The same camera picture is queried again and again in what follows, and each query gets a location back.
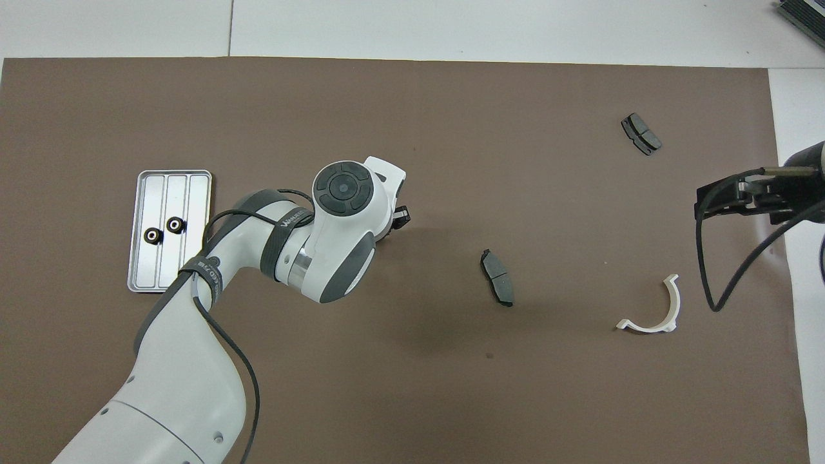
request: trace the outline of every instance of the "robot control buttons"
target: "robot control buttons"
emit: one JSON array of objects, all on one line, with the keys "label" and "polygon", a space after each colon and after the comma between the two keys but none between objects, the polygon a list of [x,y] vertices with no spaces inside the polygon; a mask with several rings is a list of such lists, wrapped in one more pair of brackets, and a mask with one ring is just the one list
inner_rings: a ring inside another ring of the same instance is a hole
[{"label": "robot control buttons", "polygon": [[370,171],[352,161],[330,164],[315,180],[315,197],[332,215],[354,215],[370,203],[372,193]]}]

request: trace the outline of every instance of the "black brake pad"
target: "black brake pad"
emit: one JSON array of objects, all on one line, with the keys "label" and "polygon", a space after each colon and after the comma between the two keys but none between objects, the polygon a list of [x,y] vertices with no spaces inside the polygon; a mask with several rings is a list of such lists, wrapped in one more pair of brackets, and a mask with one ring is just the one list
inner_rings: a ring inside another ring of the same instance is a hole
[{"label": "black brake pad", "polygon": [[489,249],[481,253],[481,268],[490,281],[496,300],[502,305],[513,306],[513,284],[507,275],[507,268]]},{"label": "black brake pad", "polygon": [[621,127],[625,130],[628,138],[636,145],[636,148],[647,156],[662,148],[662,141],[650,130],[638,114],[632,113],[624,118]]}]

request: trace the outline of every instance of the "velcro strap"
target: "velcro strap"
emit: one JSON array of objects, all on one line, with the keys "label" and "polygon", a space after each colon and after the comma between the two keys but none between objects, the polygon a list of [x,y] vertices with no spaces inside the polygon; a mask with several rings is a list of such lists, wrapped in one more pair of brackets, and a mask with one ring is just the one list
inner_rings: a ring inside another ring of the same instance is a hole
[{"label": "velcro strap", "polygon": [[263,253],[261,253],[261,272],[263,272],[265,276],[278,282],[278,279],[275,278],[275,266],[278,264],[278,257],[281,255],[281,251],[284,250],[286,240],[290,238],[295,226],[311,214],[306,208],[298,206],[278,220],[278,223],[269,234],[266,245],[263,247]]},{"label": "velcro strap", "polygon": [[221,276],[218,269],[217,258],[206,258],[197,255],[187,261],[178,272],[195,272],[203,277],[206,283],[209,284],[210,290],[212,290],[212,304],[218,300],[221,292],[224,291],[224,277]]}]

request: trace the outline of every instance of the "black nut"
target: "black nut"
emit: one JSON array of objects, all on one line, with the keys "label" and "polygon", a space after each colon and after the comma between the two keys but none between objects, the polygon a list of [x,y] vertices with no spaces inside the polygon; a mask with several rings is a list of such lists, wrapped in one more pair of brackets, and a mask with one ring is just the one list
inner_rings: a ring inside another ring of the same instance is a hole
[{"label": "black nut", "polygon": [[144,240],[147,244],[157,245],[163,242],[163,231],[157,227],[149,227],[144,232]]},{"label": "black nut", "polygon": [[182,234],[186,230],[186,221],[174,215],[166,221],[166,230],[173,234]]}]

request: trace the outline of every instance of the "black cable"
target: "black cable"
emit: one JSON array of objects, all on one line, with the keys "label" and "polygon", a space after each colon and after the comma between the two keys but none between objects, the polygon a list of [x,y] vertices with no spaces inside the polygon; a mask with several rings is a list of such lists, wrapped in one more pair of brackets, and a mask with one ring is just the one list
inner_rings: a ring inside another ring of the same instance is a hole
[{"label": "black cable", "polygon": [[309,201],[309,204],[312,205],[313,208],[315,207],[315,202],[312,201],[312,197],[307,195],[306,193],[303,193],[300,190],[293,190],[291,188],[279,188],[278,192],[280,192],[280,193],[291,193],[293,195],[302,196],[303,198],[306,199],[306,201]]},{"label": "black cable", "polygon": [[819,245],[819,272],[823,275],[823,283],[825,283],[825,235],[823,235],[823,244]]},{"label": "black cable", "polygon": [[710,306],[710,309],[713,311],[719,311],[722,307],[715,307],[716,304],[714,303],[714,298],[710,295],[708,274],[705,270],[705,251],[702,249],[702,221],[705,220],[705,212],[708,210],[710,203],[722,190],[738,182],[740,178],[764,173],[764,168],[753,169],[751,171],[745,171],[744,173],[734,174],[733,176],[719,181],[719,183],[711,188],[708,194],[705,195],[705,199],[699,204],[699,208],[696,210],[696,257],[699,259],[699,274],[702,280],[702,288],[705,289],[705,299],[708,301],[708,306]]},{"label": "black cable", "polygon": [[753,262],[757,259],[757,257],[765,251],[771,244],[773,244],[776,239],[778,239],[782,234],[788,231],[791,227],[797,225],[798,223],[802,222],[803,220],[807,220],[810,217],[816,215],[820,212],[823,208],[825,208],[825,201],[820,201],[819,203],[810,206],[809,208],[803,210],[798,215],[796,215],[793,219],[786,221],[783,225],[779,228],[774,230],[773,233],[768,235],[768,237],[763,240],[753,251],[748,254],[747,258],[739,265],[739,268],[731,277],[730,282],[725,287],[722,296],[719,298],[719,301],[714,303],[714,299],[710,294],[710,285],[708,283],[707,271],[705,270],[705,254],[702,249],[702,220],[705,218],[705,212],[708,209],[708,205],[713,201],[714,197],[716,197],[722,190],[726,187],[730,187],[730,185],[738,182],[740,178],[744,178],[747,176],[752,175],[760,175],[764,174],[765,169],[753,169],[751,171],[746,171],[744,173],[733,175],[729,178],[725,178],[723,181],[719,182],[716,186],[714,186],[705,199],[700,204],[697,212],[696,212],[696,255],[699,259],[699,272],[701,275],[702,280],[702,288],[705,290],[705,299],[708,301],[708,306],[710,309],[718,312],[722,310],[725,303],[728,301],[731,293],[733,293],[733,289],[739,282],[739,279],[742,278],[742,275],[747,271],[747,269],[753,264]]},{"label": "black cable", "polygon": [[249,217],[254,217],[255,219],[260,219],[260,220],[266,222],[267,224],[272,224],[272,225],[277,225],[278,224],[278,221],[273,220],[272,218],[266,217],[264,215],[260,215],[258,213],[253,213],[251,211],[244,211],[244,210],[221,211],[220,213],[212,216],[212,219],[210,219],[209,222],[207,222],[206,225],[204,226],[204,234],[200,238],[200,249],[205,249],[206,248],[206,242],[209,241],[209,231],[210,231],[210,229],[212,229],[212,226],[215,225],[215,222],[218,219],[220,219],[222,217],[225,217],[225,216],[228,216],[228,215],[246,215],[246,216],[249,216]]},{"label": "black cable", "polygon": [[198,298],[197,296],[193,296],[192,301],[195,302],[195,306],[197,306],[200,315],[203,316],[203,318],[206,320],[206,323],[209,324],[210,327],[214,329],[214,331],[217,332],[222,339],[224,339],[224,341],[226,342],[226,344],[229,345],[232,351],[234,351],[235,354],[238,355],[238,357],[241,359],[241,362],[243,362],[243,365],[246,366],[247,371],[249,372],[249,378],[252,379],[252,389],[255,391],[255,414],[252,417],[252,428],[249,430],[249,439],[247,440],[247,447],[243,451],[243,457],[241,457],[241,464],[243,464],[244,462],[246,462],[247,457],[249,456],[249,451],[252,449],[252,442],[255,441],[255,431],[257,430],[258,415],[261,412],[261,389],[258,387],[257,377],[255,377],[255,370],[252,369],[252,364],[249,362],[246,355],[243,354],[243,351],[238,346],[238,344],[235,343],[235,341],[232,340],[231,337],[229,337],[229,334],[227,334],[226,331],[220,326],[220,324],[218,324],[218,321],[216,321],[212,317],[212,315],[209,314],[209,311],[207,311],[206,308],[200,303],[200,298]]},{"label": "black cable", "polygon": [[[291,188],[281,188],[281,189],[278,189],[278,192],[292,193],[292,194],[295,194],[295,195],[298,195],[298,196],[302,196],[303,198],[306,198],[307,201],[309,201],[309,204],[312,205],[313,208],[315,207],[315,204],[312,201],[312,197],[307,195],[306,193],[303,193],[300,190],[293,190]],[[212,218],[209,219],[209,222],[207,222],[206,225],[204,226],[204,234],[200,238],[200,248],[201,249],[206,248],[206,242],[209,241],[209,231],[212,229],[212,226],[215,225],[215,222],[218,219],[220,219],[222,217],[225,217],[225,216],[228,216],[228,215],[245,215],[245,216],[254,217],[256,219],[262,220],[262,221],[266,222],[267,224],[271,224],[271,225],[277,225],[278,224],[277,220],[273,220],[272,218],[269,218],[269,217],[266,217],[264,215],[261,215],[261,214],[255,213],[255,212],[251,212],[251,211],[237,210],[237,209],[221,211],[220,213],[212,216]],[[296,228],[297,227],[304,227],[305,225],[311,223],[314,219],[315,219],[314,214],[308,215],[308,216],[304,217],[297,225],[295,225],[295,227]]]}]

